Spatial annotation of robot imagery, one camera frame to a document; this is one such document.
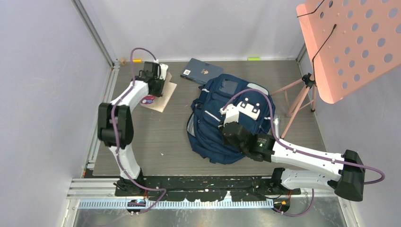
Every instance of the hole in panel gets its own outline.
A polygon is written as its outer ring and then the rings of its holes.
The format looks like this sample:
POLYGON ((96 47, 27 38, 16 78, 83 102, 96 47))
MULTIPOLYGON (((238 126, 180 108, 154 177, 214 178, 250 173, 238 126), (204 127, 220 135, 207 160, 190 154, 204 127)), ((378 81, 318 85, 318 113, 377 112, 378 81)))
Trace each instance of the hole in panel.
POLYGON ((379 30, 379 24, 378 24, 378 23, 374 23, 374 24, 372 25, 372 27, 370 28, 370 30, 371 30, 372 32, 376 32, 377 30, 379 30))
POLYGON ((384 62, 389 63, 392 61, 392 54, 388 53, 384 56, 384 62))
POLYGON ((369 9, 368 11, 366 11, 365 17, 370 18, 372 15, 373 15, 373 10, 369 9))
POLYGON ((358 29, 358 23, 354 23, 351 27, 352 31, 355 31, 358 29))
POLYGON ((361 44, 363 42, 363 36, 358 37, 357 44, 361 44))
POLYGON ((369 66, 367 67, 367 72, 372 73, 372 72, 374 72, 374 71, 375 71, 375 65, 369 65, 369 66))
POLYGON ((377 41, 377 46, 382 47, 386 44, 386 39, 385 38, 380 38, 379 41, 377 41))
POLYGON ((363 58, 367 58, 369 56, 369 51, 368 50, 364 50, 363 52, 362 52, 362 57, 363 58))
POLYGON ((350 19, 353 14, 354 14, 354 11, 352 11, 352 10, 348 11, 348 14, 347 14, 348 19, 350 19))
POLYGON ((398 13, 398 8, 392 8, 389 12, 389 18, 395 17, 397 13, 398 13))
POLYGON ((359 74, 355 74, 354 81, 358 82, 360 79, 361 79, 361 76, 359 74))

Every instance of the red and blue object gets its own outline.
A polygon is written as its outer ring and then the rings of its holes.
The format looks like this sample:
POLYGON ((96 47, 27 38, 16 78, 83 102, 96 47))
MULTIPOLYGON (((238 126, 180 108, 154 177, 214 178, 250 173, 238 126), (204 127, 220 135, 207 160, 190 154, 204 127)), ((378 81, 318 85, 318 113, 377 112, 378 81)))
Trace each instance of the red and blue object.
POLYGON ((153 103, 155 101, 155 99, 156 99, 156 96, 147 95, 140 101, 140 103, 142 103, 142 104, 151 104, 151 103, 153 103))

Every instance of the tripod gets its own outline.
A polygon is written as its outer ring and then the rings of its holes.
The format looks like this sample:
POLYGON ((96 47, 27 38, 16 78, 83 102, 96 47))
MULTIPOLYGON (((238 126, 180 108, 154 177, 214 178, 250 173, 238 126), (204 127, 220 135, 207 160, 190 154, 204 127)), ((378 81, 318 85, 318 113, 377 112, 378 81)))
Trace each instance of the tripod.
POLYGON ((283 91, 284 91, 284 95, 286 97, 286 102, 287 102, 287 105, 288 105, 288 111, 286 113, 286 116, 288 116, 288 117, 291 116, 291 118, 289 119, 289 122, 288 122, 285 130, 283 131, 283 134, 280 136, 280 138, 282 138, 282 139, 286 136, 286 134, 287 134, 287 132, 288 132, 288 130, 289 130, 289 128, 290 128, 290 126, 291 126, 291 124, 292 124, 292 122, 293 122, 293 120, 294 120, 294 118, 295 118, 295 116, 296 116, 296 114, 298 113, 299 110, 303 109, 304 107, 306 107, 309 104, 312 104, 311 112, 315 111, 316 92, 317 92, 316 81, 314 80, 314 76, 312 74, 308 73, 307 75, 304 75, 301 79, 299 79, 299 80, 297 80, 297 81, 295 81, 295 82, 293 82, 293 83, 291 83, 291 84, 289 84, 289 85, 287 85, 287 86, 285 86, 283 88, 280 88, 279 90, 273 92, 271 94, 271 96, 274 96, 274 95, 276 95, 276 94, 278 94, 280 92, 283 92, 283 91), (301 91, 299 92, 298 96, 295 98, 294 102, 291 105, 289 105, 287 90, 289 88, 299 84, 299 83, 302 83, 302 82, 305 83, 305 86, 302 87, 301 91), (312 98, 312 100, 309 103, 307 103, 307 104, 305 104, 305 105, 303 105, 301 107, 302 103, 304 102, 304 100, 306 98, 306 95, 308 94, 308 92, 312 88, 313 88, 313 98, 312 98))

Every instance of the white wall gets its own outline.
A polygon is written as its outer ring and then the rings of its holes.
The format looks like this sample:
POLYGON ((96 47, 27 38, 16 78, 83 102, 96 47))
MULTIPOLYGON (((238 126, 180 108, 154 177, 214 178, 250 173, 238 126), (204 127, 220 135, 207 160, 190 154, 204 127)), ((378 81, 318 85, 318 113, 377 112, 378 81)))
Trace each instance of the white wall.
POLYGON ((109 67, 70 0, 0 1, 0 226, 58 225, 109 67))
POLYGON ((270 60, 297 57, 304 41, 296 7, 304 1, 86 0, 85 6, 93 6, 91 17, 117 57, 129 59, 140 46, 167 61, 270 60))
MULTIPOLYGON (((301 70, 312 73, 308 55, 301 70)), ((364 200, 355 203, 362 226, 399 226, 401 217, 401 67, 374 80, 335 104, 320 98, 316 119, 328 151, 357 151, 365 165, 384 171, 383 182, 366 185, 364 200)), ((367 171, 366 180, 378 174, 367 171)))

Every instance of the round hole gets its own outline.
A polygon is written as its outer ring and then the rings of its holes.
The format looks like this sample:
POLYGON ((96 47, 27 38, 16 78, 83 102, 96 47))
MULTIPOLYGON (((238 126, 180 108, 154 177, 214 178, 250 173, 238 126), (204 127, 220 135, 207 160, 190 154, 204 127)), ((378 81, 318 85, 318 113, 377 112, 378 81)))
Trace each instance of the round hole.
POLYGON ((349 48, 349 47, 346 47, 345 48, 345 50, 344 50, 344 54, 349 54, 349 51, 350 51, 351 49, 349 48))
POLYGON ((378 23, 374 23, 370 30, 372 32, 376 32, 377 30, 379 30, 379 24, 378 23))
POLYGON ((350 60, 348 65, 349 65, 350 68, 353 68, 355 66, 355 61, 354 60, 350 60))
POLYGON ((363 42, 363 36, 358 37, 357 44, 361 44, 363 42))
POLYGON ((374 66, 374 65, 369 65, 369 66, 367 67, 367 72, 372 73, 372 72, 374 72, 374 71, 375 71, 375 66, 374 66))
POLYGON ((380 38, 379 41, 377 41, 377 46, 382 47, 386 44, 386 39, 385 38, 380 38))
POLYGON ((367 58, 369 56, 369 51, 368 50, 364 50, 363 52, 362 52, 362 57, 363 58, 367 58))
POLYGON ((389 18, 395 17, 397 13, 398 13, 398 8, 392 8, 389 12, 389 18))
POLYGON ((351 27, 352 31, 355 31, 358 29, 358 23, 354 23, 351 27))
POLYGON ((347 14, 348 19, 350 19, 353 14, 354 14, 354 11, 352 11, 352 10, 348 11, 348 14, 347 14))
POLYGON ((361 76, 359 74, 355 74, 354 81, 358 82, 359 79, 361 79, 361 76))
POLYGON ((389 63, 392 61, 392 54, 388 53, 384 56, 384 62, 389 63))
POLYGON ((366 11, 365 17, 370 18, 372 15, 373 15, 373 10, 370 9, 370 10, 366 11))

